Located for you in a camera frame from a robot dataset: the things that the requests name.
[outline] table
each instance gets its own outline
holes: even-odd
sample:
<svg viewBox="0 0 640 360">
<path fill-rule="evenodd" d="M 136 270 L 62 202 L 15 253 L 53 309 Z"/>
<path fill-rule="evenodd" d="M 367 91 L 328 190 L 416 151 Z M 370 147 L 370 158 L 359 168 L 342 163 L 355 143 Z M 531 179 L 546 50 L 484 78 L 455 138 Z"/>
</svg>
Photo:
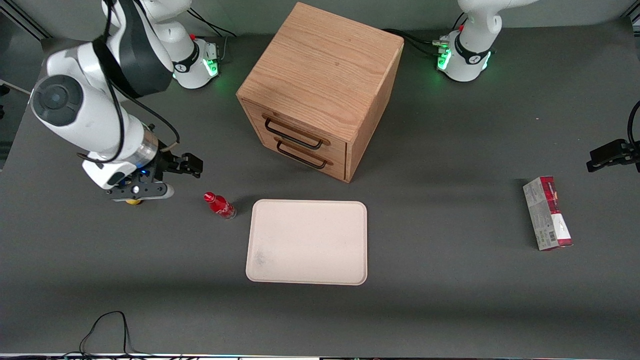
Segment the table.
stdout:
<svg viewBox="0 0 640 360">
<path fill-rule="evenodd" d="M 407 46 L 351 184 L 253 132 L 234 93 L 269 39 L 231 38 L 215 82 L 144 98 L 180 131 L 177 151 L 204 160 L 201 179 L 165 177 L 170 199 L 105 200 L 77 149 L 26 112 L 0 175 L 0 352 L 74 350 L 119 309 L 153 353 L 640 357 L 640 175 L 585 167 L 590 150 L 625 137 L 637 101 L 627 19 L 505 29 L 473 83 Z M 521 187 L 542 175 L 556 177 L 572 248 L 536 248 Z M 212 214 L 206 191 L 237 218 Z M 250 282 L 251 207 L 263 198 L 366 204 L 365 284 Z M 121 335 L 107 318 L 87 349 L 118 352 Z"/>
</svg>

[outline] red and white box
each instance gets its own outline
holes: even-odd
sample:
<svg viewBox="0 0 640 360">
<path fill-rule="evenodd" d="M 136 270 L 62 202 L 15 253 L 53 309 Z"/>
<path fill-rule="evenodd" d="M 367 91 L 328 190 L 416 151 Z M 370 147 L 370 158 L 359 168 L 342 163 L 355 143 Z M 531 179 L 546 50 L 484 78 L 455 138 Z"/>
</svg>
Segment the red and white box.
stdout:
<svg viewBox="0 0 640 360">
<path fill-rule="evenodd" d="M 573 245 L 560 209 L 553 176 L 541 176 L 522 187 L 527 197 L 538 249 L 552 250 Z"/>
</svg>

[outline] white tray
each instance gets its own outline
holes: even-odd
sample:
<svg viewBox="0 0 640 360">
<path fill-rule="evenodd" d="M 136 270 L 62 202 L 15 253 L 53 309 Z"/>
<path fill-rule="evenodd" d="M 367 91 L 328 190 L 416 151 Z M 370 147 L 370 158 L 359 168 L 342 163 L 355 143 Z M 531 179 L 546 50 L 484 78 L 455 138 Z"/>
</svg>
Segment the white tray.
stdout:
<svg viewBox="0 0 640 360">
<path fill-rule="evenodd" d="M 357 201 L 257 201 L 246 276 L 259 282 L 362 284 L 367 208 Z"/>
</svg>

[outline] drawer handle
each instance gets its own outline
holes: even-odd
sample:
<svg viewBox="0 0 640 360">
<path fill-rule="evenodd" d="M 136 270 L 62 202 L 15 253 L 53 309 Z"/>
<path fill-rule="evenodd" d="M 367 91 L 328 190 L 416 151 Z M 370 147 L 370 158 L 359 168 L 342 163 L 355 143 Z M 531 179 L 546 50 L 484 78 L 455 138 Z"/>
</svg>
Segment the drawer handle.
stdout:
<svg viewBox="0 0 640 360">
<path fill-rule="evenodd" d="M 324 169 L 324 166 L 326 165 L 326 160 L 324 160 L 322 162 L 322 165 L 316 165 L 316 164 L 312 163 L 311 161 L 304 160 L 303 158 L 301 158 L 299 156 L 295 156 L 294 154 L 291 154 L 289 151 L 282 150 L 280 148 L 280 145 L 282 145 L 282 142 L 279 140 L 278 141 L 278 145 L 276 145 L 276 149 L 278 149 L 278 151 L 281 154 L 284 154 L 284 155 L 286 155 L 286 156 L 288 156 L 288 157 L 290 157 L 290 158 L 292 158 L 294 160 L 298 160 L 298 161 L 300 161 L 301 163 L 303 163 L 305 165 L 308 165 L 308 166 L 310 166 L 312 168 L 315 168 L 315 169 L 318 169 L 318 170 Z"/>
<path fill-rule="evenodd" d="M 289 136 L 289 135 L 287 135 L 287 134 L 285 134 L 285 133 L 283 133 L 283 132 L 281 132 L 281 131 L 278 131 L 278 130 L 276 130 L 276 129 L 272 129 L 272 128 L 270 128 L 270 127 L 269 127 L 269 124 L 270 124 L 270 123 L 271 123 L 271 119 L 267 119 L 267 121 L 265 121 L 265 122 L 264 122 L 264 127 L 266 127 L 266 128 L 267 128 L 267 130 L 268 130 L 270 133 L 274 133 L 274 134 L 276 134 L 276 135 L 280 135 L 281 137 L 283 137 L 283 138 L 287 139 L 287 140 L 288 140 L 288 141 L 290 141 L 290 142 L 296 143 L 296 144 L 298 144 L 298 145 L 300 145 L 300 146 L 304 146 L 304 147 L 306 147 L 307 149 L 311 149 L 311 150 L 318 150 L 318 149 L 320 149 L 320 146 L 322 145 L 322 140 L 318 140 L 318 144 L 317 144 L 317 145 L 315 145 L 315 146 L 313 146 L 313 145 L 310 145 L 310 144 L 308 144 L 308 143 L 306 143 L 306 142 L 300 141 L 300 140 L 298 140 L 298 139 L 296 139 L 296 138 L 292 138 L 291 136 Z"/>
</svg>

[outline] green led light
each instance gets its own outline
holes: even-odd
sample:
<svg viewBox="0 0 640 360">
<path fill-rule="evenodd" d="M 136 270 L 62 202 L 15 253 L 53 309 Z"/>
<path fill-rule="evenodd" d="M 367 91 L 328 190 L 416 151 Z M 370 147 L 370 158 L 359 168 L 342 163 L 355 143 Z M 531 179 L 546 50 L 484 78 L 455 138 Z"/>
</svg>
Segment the green led light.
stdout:
<svg viewBox="0 0 640 360">
<path fill-rule="evenodd" d="M 491 57 L 491 51 L 486 55 L 486 59 L 484 59 L 484 65 L 482 65 L 482 69 L 486 69 L 486 64 L 489 62 L 489 58 Z"/>
<path fill-rule="evenodd" d="M 216 60 L 202 59 L 202 63 L 211 77 L 218 75 L 218 62 Z"/>
<path fill-rule="evenodd" d="M 451 50 L 447 49 L 444 54 L 440 55 L 440 59 L 438 60 L 438 67 L 440 68 L 440 70 L 444 70 L 447 68 L 449 59 L 451 59 Z"/>
</svg>

